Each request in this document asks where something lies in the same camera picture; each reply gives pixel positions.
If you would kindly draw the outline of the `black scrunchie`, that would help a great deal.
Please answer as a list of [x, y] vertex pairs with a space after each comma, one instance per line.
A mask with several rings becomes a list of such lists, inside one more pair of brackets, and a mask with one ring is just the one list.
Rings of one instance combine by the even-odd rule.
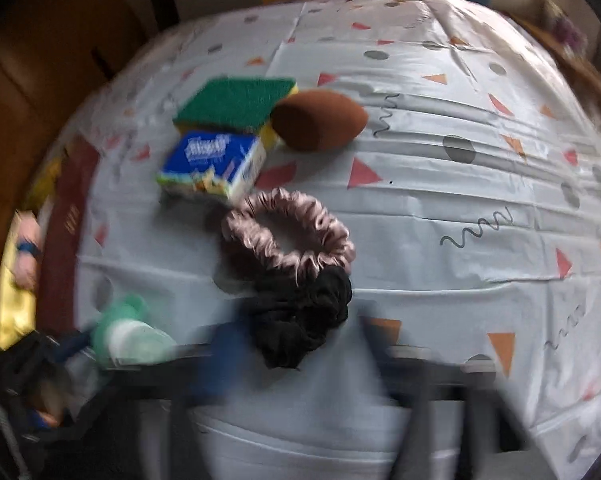
[[298, 281], [272, 275], [260, 281], [257, 290], [257, 295], [241, 301], [238, 312], [266, 367], [287, 370], [298, 367], [347, 321], [352, 299], [349, 275], [339, 266], [327, 266]]

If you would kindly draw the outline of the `green squeeze bottle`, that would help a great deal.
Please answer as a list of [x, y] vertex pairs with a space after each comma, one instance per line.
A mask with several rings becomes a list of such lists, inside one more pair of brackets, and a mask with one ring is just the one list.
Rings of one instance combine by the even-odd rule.
[[152, 365], [174, 358], [176, 342], [148, 323], [142, 297], [128, 295], [107, 307], [91, 336], [95, 361], [103, 368]]

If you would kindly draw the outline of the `blue Tempo tissue pack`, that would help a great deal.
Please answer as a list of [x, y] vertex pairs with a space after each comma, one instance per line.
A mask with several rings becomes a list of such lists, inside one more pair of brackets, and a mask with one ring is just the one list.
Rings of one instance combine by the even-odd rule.
[[258, 136], [194, 130], [167, 157], [156, 181], [171, 195], [235, 204], [250, 192], [266, 158]]

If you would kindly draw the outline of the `pink satin scrunchie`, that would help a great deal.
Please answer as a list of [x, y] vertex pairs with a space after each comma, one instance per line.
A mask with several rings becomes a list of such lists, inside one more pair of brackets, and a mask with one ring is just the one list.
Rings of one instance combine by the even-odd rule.
[[[261, 224], [263, 214], [275, 214], [298, 224], [320, 249], [285, 252], [273, 232]], [[349, 230], [317, 198], [299, 191], [273, 188], [244, 197], [222, 220], [222, 235], [241, 245], [268, 270], [283, 271], [295, 280], [315, 278], [328, 266], [351, 272], [355, 244]]]

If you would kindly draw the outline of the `white patterned tablecloth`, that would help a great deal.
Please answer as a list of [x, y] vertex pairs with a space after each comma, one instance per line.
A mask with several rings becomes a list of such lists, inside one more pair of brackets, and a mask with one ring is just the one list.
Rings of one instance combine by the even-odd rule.
[[487, 362], [552, 471], [601, 461], [601, 132], [549, 56], [465, 0], [301, 0], [156, 38], [67, 123], [37, 325], [61, 334], [130, 294], [180, 344], [246, 292], [221, 207], [163, 203], [174, 114], [212, 78], [291, 77], [361, 103], [347, 148], [267, 159], [261, 188], [346, 224], [355, 299], [450, 363]]

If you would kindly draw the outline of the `gold storage box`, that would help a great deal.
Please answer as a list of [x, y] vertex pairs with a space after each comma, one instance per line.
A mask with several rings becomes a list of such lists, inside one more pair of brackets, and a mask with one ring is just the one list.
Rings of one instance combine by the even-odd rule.
[[32, 332], [46, 225], [65, 155], [50, 159], [15, 211], [0, 266], [0, 349]]

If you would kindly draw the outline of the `brown oval makeup sponge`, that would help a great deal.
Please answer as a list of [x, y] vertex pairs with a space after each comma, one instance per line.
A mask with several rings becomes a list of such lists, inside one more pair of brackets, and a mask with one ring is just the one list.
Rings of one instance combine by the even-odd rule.
[[287, 96], [273, 108], [270, 122], [282, 141], [296, 152], [342, 148], [369, 121], [365, 109], [338, 92], [307, 90]]

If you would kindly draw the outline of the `green yellow scouring sponge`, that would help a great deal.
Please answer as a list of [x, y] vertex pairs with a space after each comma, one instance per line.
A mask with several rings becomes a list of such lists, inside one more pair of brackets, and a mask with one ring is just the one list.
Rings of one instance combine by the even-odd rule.
[[181, 131], [200, 129], [258, 136], [267, 151], [279, 142], [270, 114], [298, 92], [293, 78], [210, 79], [184, 104], [172, 122]]

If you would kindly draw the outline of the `wooden side shelf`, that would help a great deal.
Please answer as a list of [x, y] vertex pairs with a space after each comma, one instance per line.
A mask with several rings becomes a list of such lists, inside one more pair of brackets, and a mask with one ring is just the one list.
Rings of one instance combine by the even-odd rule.
[[506, 13], [517, 25], [537, 40], [544, 50], [554, 58], [561, 72], [567, 78], [570, 87], [580, 89], [601, 111], [601, 73], [594, 65], [582, 56], [575, 55], [567, 47], [563, 47], [549, 32], [531, 21]]

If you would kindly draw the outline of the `purple jar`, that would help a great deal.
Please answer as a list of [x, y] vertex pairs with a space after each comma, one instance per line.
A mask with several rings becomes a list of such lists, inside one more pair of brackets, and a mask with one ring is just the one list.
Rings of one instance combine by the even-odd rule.
[[573, 24], [573, 21], [552, 0], [543, 0], [541, 23], [563, 48], [568, 48], [577, 55], [584, 55], [588, 47], [587, 36]]

